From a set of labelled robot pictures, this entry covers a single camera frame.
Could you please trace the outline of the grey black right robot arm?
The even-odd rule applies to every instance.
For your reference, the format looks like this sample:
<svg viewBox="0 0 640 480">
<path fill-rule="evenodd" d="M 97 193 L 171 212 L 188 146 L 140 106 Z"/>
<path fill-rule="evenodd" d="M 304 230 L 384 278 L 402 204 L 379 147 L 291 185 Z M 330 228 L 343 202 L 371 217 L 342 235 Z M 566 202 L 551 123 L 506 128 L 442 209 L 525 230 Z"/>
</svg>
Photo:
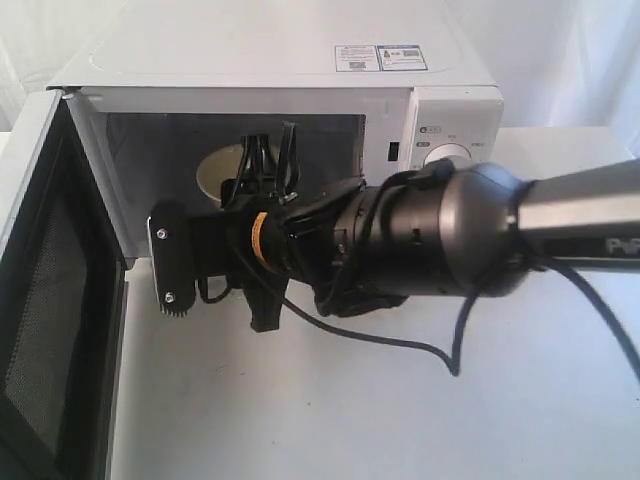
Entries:
<svg viewBox="0 0 640 480">
<path fill-rule="evenodd" d="M 292 132 L 278 156 L 263 137 L 242 146 L 208 249 L 258 332 L 278 328 L 292 280 L 312 289 L 319 314 L 348 318 L 412 296 L 502 296 L 538 257 L 639 266 L 635 160 L 523 180 L 445 156 L 372 185 L 353 146 L 301 146 Z"/>
</svg>

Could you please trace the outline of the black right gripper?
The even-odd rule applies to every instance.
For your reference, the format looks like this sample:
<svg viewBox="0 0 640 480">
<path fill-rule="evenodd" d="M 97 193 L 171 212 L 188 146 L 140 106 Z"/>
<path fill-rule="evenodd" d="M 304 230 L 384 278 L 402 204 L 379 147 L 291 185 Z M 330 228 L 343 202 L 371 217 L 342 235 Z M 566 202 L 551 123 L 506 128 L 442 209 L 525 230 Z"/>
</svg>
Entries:
<svg viewBox="0 0 640 480">
<path fill-rule="evenodd" d="M 296 124 L 285 121 L 277 164 L 267 134 L 241 139 L 237 180 L 222 183 L 222 207 L 230 215 L 229 276 L 242 289 L 257 333 L 280 328 L 290 280 L 309 285 L 322 316 L 354 317 L 370 311 L 370 295 L 355 285 L 335 286 L 346 256 L 334 243 L 335 225 L 364 190 L 361 177 L 328 185 L 312 200 L 292 194 L 300 178 Z"/>
</svg>

